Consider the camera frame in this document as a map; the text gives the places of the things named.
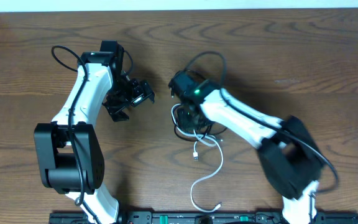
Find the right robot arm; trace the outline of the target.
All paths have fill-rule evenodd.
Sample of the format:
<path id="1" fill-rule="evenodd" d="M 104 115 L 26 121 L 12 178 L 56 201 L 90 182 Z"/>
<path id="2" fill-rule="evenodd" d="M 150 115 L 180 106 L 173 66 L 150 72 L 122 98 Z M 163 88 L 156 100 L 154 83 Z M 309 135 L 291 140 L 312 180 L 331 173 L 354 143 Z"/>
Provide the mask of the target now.
<path id="1" fill-rule="evenodd" d="M 217 146 L 211 126 L 218 123 L 233 131 L 257 151 L 267 180 L 283 198 L 283 219 L 287 223 L 315 222 L 314 196 L 328 161 L 302 121 L 263 114 L 215 82 L 196 82 L 186 71 L 175 74 L 168 86 L 180 99 L 172 108 L 172 119 L 182 135 Z"/>

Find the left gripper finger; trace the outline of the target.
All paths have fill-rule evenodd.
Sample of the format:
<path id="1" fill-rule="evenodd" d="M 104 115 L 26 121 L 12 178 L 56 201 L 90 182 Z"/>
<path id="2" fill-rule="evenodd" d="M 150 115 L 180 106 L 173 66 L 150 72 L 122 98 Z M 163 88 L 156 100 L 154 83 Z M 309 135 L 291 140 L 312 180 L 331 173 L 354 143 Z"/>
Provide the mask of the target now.
<path id="1" fill-rule="evenodd" d="M 152 90 L 152 87 L 149 85 L 147 80 L 142 80 L 140 85 L 144 91 L 141 102 L 145 100 L 150 100 L 152 103 L 155 103 L 155 93 Z"/>
<path id="2" fill-rule="evenodd" d="M 123 112 L 122 110 L 109 110 L 109 115 L 114 122 L 127 121 L 129 120 L 129 116 Z"/>

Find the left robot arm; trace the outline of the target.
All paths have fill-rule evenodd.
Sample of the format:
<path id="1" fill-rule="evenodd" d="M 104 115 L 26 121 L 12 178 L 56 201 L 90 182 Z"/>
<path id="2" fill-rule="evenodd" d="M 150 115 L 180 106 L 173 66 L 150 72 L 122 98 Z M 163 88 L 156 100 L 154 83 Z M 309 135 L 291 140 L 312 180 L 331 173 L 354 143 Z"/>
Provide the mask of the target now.
<path id="1" fill-rule="evenodd" d="M 128 54 L 115 40 L 104 40 L 98 51 L 75 55 L 76 82 L 62 109 L 34 130 L 40 178 L 46 188 L 72 199 L 81 212 L 53 212 L 50 223 L 126 223 L 127 215 L 108 191 L 105 163 L 95 133 L 101 108 L 115 122 L 127 121 L 124 109 L 155 94 L 147 81 L 128 77 Z"/>

